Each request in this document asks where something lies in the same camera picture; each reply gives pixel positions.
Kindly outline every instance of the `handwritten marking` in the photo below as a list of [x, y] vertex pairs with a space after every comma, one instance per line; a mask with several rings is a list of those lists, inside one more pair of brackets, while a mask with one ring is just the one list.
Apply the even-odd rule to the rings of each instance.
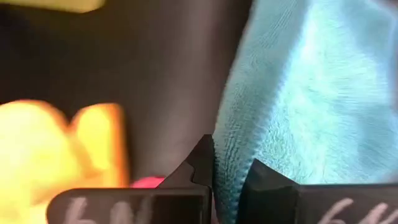
[[[88, 206], [87, 198], [78, 197], [72, 199], [68, 207], [63, 224], [97, 224], [94, 220], [81, 219], [86, 207]], [[110, 211], [110, 224], [147, 224], [152, 218], [152, 197], [144, 198], [137, 217], [134, 217], [133, 211], [127, 202], [117, 202]]]
[[132, 224], [133, 214], [126, 202], [116, 203], [111, 210], [111, 224]]
[[97, 224], [93, 220], [81, 219], [85, 208], [87, 206], [87, 199], [84, 197], [74, 198], [70, 204], [64, 224]]
[[[351, 198], [344, 198], [336, 202], [332, 205], [329, 211], [324, 214], [318, 224], [346, 224], [345, 221], [340, 219], [333, 219], [333, 217], [353, 203], [354, 200]], [[372, 210], [370, 210], [369, 213], [361, 221], [359, 221], [358, 224], [391, 224], [398, 218], [398, 209], [395, 209], [385, 220], [380, 222], [382, 215], [386, 212], [387, 209], [388, 204], [379, 203], [374, 208], [372, 208]]]

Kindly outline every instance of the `yellow object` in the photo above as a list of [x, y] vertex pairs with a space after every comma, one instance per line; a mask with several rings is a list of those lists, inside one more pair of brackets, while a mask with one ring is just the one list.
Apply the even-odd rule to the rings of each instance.
[[0, 106], [0, 224], [46, 224], [54, 196], [78, 187], [128, 187], [122, 111], [82, 109], [68, 125], [42, 101]]
[[100, 8], [105, 0], [0, 0], [0, 3], [84, 13]]

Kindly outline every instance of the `towel fold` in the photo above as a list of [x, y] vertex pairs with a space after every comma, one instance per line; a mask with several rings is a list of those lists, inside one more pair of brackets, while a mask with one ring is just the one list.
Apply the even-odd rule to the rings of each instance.
[[254, 3], [213, 135], [223, 224], [254, 158], [301, 184], [396, 175], [396, 19], [377, 0]]

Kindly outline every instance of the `black surface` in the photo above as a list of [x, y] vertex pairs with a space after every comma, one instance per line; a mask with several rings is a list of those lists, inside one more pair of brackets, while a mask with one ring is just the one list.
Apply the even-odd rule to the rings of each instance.
[[238, 224], [398, 223], [398, 185], [299, 185], [255, 160]]
[[204, 135], [187, 158], [157, 188], [213, 187], [214, 142]]
[[210, 224], [211, 192], [201, 189], [76, 189], [55, 197], [49, 224]]
[[69, 190], [51, 201], [47, 220], [49, 224], [210, 224], [213, 154], [211, 136], [203, 136], [156, 189]]
[[87, 14], [0, 5], [0, 103], [69, 118], [120, 103], [132, 178], [171, 173], [212, 133], [248, 0], [109, 0]]

